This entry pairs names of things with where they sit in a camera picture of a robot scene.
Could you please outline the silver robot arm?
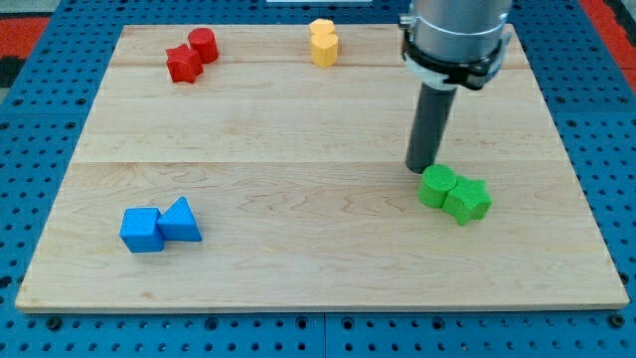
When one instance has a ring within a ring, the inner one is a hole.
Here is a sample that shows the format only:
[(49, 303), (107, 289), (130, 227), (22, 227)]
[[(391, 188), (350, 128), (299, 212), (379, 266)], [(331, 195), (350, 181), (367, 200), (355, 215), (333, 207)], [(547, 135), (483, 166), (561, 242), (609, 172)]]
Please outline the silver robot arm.
[(511, 0), (412, 0), (398, 17), (408, 70), (435, 90), (479, 90), (498, 73)]

